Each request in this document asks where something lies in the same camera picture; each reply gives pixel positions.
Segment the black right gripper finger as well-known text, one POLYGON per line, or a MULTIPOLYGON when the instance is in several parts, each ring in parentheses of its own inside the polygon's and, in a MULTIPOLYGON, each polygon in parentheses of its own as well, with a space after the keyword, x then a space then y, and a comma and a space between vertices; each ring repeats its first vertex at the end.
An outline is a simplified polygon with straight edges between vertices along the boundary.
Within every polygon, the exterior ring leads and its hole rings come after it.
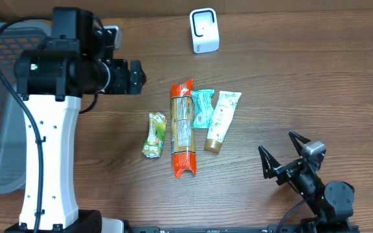
POLYGON ((299 135, 295 131, 291 130, 288 133, 297 153, 299 156, 308 156, 309 153, 307 152, 306 148, 304 147, 305 144, 311 142, 310 139, 307 139, 306 137, 303 137, 302 135, 299 135))
POLYGON ((276 177, 278 174, 277 170, 281 168, 281 164, 263 146, 259 146, 258 150, 262 161, 264 178, 271 179, 276 177))

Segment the teal wipes packet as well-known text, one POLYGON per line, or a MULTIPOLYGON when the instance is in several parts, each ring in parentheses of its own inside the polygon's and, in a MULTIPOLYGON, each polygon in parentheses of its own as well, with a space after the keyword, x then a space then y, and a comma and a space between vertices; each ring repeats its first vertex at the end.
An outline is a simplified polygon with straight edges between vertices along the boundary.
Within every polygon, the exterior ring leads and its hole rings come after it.
POLYGON ((195 108, 194 128, 209 128, 214 113, 214 108, 212 106, 212 96, 214 92, 215 90, 213 89, 191 91, 192 101, 195 108))

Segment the green yellow snack packet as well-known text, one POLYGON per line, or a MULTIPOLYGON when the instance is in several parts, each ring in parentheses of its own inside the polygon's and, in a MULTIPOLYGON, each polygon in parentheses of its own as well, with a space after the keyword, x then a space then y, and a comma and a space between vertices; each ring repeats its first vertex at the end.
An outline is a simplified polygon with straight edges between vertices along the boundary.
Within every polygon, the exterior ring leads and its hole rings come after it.
POLYGON ((147 158, 159 158, 166 134, 166 117, 160 112, 149 112, 148 120, 148 137, 142 147, 142 153, 147 158))

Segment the white shampoo tube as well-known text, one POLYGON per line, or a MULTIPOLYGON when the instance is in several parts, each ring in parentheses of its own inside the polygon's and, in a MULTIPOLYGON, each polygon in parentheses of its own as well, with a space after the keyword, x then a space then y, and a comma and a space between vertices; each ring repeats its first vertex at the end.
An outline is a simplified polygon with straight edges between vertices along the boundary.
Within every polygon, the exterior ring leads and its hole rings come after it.
POLYGON ((205 150, 220 152, 241 95, 241 92, 220 91, 207 133, 205 150))

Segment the orange spaghetti package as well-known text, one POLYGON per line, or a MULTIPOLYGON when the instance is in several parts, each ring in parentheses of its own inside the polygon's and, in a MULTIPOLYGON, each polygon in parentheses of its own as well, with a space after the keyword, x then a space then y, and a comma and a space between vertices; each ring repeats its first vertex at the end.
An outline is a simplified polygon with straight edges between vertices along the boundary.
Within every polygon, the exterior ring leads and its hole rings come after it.
POLYGON ((177 179, 183 172, 196 174, 196 147, 193 127, 193 79, 171 86, 172 171, 177 179))

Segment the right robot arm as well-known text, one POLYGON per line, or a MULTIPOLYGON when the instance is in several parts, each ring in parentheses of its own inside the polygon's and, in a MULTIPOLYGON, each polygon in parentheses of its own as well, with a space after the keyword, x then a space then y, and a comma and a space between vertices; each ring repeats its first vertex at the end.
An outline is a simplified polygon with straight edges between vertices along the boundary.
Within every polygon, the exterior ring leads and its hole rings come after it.
POLYGON ((325 144, 294 131, 289 132, 289 137, 299 157, 287 165, 281 165, 263 146, 258 147, 264 177, 276 177, 279 186, 287 183, 302 197, 282 218, 276 231, 281 232, 288 216, 306 203, 315 216, 301 220, 299 232, 358 232, 359 228, 352 227, 348 220, 354 213, 354 187, 342 181, 324 184, 317 175, 325 158, 325 144))

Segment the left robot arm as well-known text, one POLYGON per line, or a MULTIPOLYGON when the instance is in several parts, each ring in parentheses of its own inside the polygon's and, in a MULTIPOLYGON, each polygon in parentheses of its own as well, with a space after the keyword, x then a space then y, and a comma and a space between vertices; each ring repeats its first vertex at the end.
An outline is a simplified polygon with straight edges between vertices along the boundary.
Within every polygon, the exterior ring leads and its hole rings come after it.
POLYGON ((9 232, 128 232, 127 221, 79 209, 74 192, 74 134, 82 97, 139 94, 146 75, 138 60, 113 56, 120 31, 94 13, 56 7, 51 35, 14 65, 15 98, 25 116, 25 197, 9 232))

